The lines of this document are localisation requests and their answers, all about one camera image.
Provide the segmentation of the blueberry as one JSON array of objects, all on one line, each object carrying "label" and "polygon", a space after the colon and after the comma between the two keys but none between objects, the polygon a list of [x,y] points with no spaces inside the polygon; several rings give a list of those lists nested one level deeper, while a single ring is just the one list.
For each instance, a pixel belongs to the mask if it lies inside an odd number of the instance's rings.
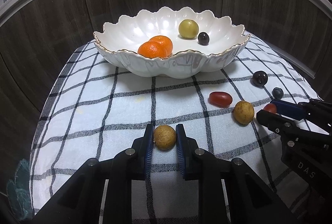
[{"label": "blueberry", "polygon": [[272,90],[272,95],[275,99],[281,100],[284,96],[284,92],[283,92],[282,88],[275,87]]}]

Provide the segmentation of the small red cherry tomato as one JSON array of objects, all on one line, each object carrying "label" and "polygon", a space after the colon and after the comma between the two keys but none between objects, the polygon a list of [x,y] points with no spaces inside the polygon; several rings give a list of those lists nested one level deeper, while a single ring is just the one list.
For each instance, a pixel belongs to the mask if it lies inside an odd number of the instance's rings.
[{"label": "small red cherry tomato", "polygon": [[273,114],[276,114],[277,113],[277,107],[275,104],[273,103],[269,103],[267,104],[264,108],[263,108],[264,111],[267,111],[267,112],[270,112],[270,113],[273,113]]}]

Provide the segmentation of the brown longan fruit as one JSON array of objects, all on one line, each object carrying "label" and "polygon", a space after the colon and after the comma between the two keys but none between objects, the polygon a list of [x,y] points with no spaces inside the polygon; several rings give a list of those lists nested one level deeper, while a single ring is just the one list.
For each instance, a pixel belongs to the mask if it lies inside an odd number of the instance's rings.
[{"label": "brown longan fruit", "polygon": [[169,150],[176,143],[176,132],[173,127],[160,125],[154,130],[154,143],[160,150]]},{"label": "brown longan fruit", "polygon": [[233,109],[233,116],[242,125],[248,125],[254,118],[254,107],[251,103],[241,100]]}]

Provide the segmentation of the red oblong cherry tomato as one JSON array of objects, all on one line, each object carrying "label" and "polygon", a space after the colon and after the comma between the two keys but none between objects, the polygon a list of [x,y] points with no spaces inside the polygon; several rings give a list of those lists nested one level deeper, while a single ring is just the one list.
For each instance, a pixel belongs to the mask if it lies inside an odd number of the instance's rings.
[{"label": "red oblong cherry tomato", "polygon": [[232,96],[223,91],[214,91],[209,94],[209,102],[219,107],[228,107],[232,103]]}]

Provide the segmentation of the teal glass dish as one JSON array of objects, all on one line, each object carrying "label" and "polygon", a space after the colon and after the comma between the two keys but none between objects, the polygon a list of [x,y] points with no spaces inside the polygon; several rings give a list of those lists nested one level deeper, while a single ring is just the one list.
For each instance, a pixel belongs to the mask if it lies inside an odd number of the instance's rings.
[{"label": "teal glass dish", "polygon": [[29,179],[29,162],[22,159],[18,163],[13,179],[9,179],[6,185],[10,208],[18,221],[29,221],[34,216]]}]

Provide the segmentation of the blue white checkered cloth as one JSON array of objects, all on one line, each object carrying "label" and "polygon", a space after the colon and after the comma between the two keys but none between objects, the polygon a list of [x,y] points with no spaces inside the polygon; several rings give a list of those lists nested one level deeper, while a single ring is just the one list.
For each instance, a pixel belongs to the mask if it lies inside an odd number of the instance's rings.
[{"label": "blue white checkered cloth", "polygon": [[[253,73],[268,82],[255,86]],[[232,108],[209,103],[223,91],[256,111],[282,88],[288,102],[317,98],[309,83],[265,42],[252,36],[224,69],[184,80],[140,77],[114,67],[94,42],[78,48],[57,78],[42,110],[30,154],[30,195],[38,212],[89,158],[113,158],[141,137],[148,124],[183,124],[186,135],[220,159],[242,158],[295,215],[309,204],[310,188],[281,161],[280,136],[259,125],[238,124]]]}]

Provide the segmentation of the dark grape in bowl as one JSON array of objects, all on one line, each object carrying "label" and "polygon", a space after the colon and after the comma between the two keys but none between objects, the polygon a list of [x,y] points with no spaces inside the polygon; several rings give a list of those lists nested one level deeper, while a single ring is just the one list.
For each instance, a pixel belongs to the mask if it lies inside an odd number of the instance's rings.
[{"label": "dark grape in bowl", "polygon": [[208,45],[209,35],[206,32],[200,32],[198,35],[198,42],[200,45]]}]

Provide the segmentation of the green round plum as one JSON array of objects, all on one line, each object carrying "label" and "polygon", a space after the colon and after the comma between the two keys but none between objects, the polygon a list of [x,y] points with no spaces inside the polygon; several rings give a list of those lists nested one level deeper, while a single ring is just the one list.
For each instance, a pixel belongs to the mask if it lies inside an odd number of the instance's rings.
[{"label": "green round plum", "polygon": [[179,24],[178,31],[184,39],[195,39],[199,33],[199,26],[194,20],[185,19]]}]

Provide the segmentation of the orange mandarin far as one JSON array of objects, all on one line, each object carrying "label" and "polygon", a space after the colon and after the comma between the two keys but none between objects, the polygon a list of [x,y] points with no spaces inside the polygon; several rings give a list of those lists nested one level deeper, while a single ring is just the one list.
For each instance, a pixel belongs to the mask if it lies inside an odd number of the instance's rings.
[{"label": "orange mandarin far", "polygon": [[173,51],[173,42],[170,38],[164,35],[154,36],[150,41],[158,42],[167,51],[167,56],[169,57]]}]

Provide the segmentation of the orange mandarin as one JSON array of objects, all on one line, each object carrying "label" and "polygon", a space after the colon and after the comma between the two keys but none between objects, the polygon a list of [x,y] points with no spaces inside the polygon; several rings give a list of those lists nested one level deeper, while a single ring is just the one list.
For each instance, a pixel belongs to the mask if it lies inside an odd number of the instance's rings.
[{"label": "orange mandarin", "polygon": [[167,58],[167,50],[158,42],[147,41],[142,44],[137,51],[138,54],[146,58]]},{"label": "orange mandarin", "polygon": [[158,42],[167,51],[167,56],[169,57],[173,51],[173,42],[170,38],[164,35],[154,36],[150,41]]}]

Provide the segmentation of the orange mandarin near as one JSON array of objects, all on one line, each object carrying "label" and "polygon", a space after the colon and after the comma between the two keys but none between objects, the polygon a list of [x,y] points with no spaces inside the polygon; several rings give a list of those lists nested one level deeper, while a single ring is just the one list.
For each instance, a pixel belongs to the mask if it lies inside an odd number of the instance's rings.
[{"label": "orange mandarin near", "polygon": [[142,44],[137,51],[138,54],[146,58],[167,58],[167,50],[158,42],[147,41]]}]

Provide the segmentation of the white scalloped ceramic bowl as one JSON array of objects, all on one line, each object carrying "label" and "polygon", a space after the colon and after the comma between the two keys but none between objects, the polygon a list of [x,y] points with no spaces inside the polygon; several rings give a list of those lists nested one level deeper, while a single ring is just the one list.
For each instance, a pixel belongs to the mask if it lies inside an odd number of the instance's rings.
[{"label": "white scalloped ceramic bowl", "polygon": [[[195,21],[199,30],[207,33],[207,45],[199,44],[197,38],[182,38],[178,27],[185,19]],[[171,55],[165,59],[139,55],[139,46],[157,35],[170,38]],[[217,18],[210,10],[197,13],[190,7],[178,11],[161,7],[156,12],[142,9],[134,17],[122,15],[117,23],[105,22],[102,32],[95,31],[93,37],[98,52],[116,67],[141,77],[186,79],[229,65],[245,48],[250,34],[244,25],[235,26],[230,17]]]}]

